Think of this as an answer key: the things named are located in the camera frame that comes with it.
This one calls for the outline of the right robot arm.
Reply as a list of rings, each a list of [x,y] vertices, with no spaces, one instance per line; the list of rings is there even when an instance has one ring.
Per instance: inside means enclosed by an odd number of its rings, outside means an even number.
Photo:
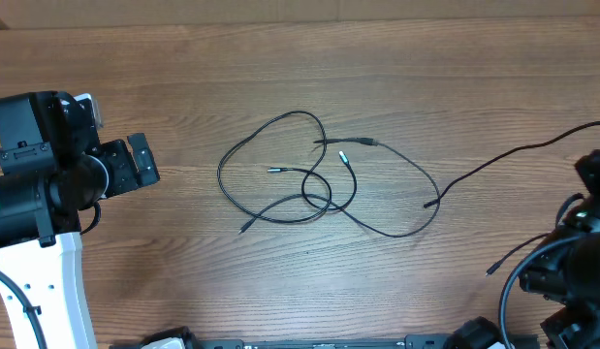
[[[588,196],[540,243],[572,238],[540,254],[520,277],[520,287],[563,308],[541,323],[550,348],[600,349],[600,150],[575,165]]]

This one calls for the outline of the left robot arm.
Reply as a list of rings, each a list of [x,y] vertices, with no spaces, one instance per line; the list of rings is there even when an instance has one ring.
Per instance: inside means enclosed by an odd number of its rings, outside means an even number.
[[[0,297],[18,348],[97,345],[79,213],[159,181],[143,133],[101,143],[89,94],[0,99]]]

